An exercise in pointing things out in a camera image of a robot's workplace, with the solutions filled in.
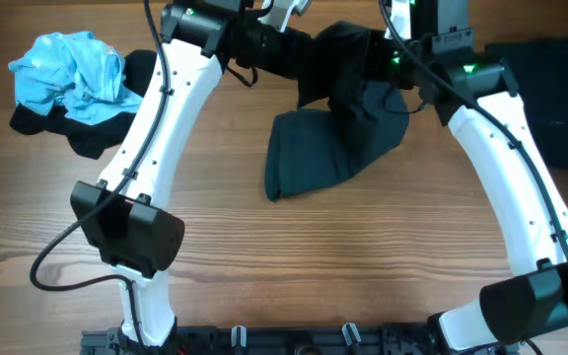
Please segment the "dark green t-shirt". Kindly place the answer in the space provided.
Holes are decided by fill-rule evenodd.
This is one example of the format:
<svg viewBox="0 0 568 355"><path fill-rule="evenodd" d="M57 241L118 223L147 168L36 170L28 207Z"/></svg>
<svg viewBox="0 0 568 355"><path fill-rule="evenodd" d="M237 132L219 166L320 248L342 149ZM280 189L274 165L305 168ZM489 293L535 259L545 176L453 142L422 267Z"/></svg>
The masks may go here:
<svg viewBox="0 0 568 355"><path fill-rule="evenodd" d="M400 89L364 74L383 38L337 22L311 39L299 61L298 107L273 121L264 173L270 201L345 182L402 142L409 114Z"/></svg>

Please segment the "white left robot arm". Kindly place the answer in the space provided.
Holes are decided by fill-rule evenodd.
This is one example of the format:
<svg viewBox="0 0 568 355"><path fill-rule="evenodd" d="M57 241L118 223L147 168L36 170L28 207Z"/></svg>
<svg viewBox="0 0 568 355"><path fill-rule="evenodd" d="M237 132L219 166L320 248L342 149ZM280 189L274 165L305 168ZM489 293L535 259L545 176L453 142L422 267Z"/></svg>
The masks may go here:
<svg viewBox="0 0 568 355"><path fill-rule="evenodd" d="M83 333L82 353L180 352L168 269L184 223L166 210L179 158L230 58L267 47L260 37L233 44L233 36L280 35L309 6L267 1L254 10L250 1L175 1L164 9L155 70L119 152L96 184L77 182L70 198L88 243L119 281L123 309L119 327Z"/></svg>

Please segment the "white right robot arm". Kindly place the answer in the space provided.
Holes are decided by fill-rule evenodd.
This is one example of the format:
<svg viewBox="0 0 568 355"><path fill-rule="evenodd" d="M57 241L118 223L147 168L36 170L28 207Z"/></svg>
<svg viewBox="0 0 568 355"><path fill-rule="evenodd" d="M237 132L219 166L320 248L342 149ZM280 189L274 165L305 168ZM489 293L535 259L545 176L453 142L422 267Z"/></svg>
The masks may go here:
<svg viewBox="0 0 568 355"><path fill-rule="evenodd" d="M568 207L533 141L518 83L473 48L463 1L384 1L391 66L472 163L504 238L509 279L430 318L431 347L468 354L568 327Z"/></svg>

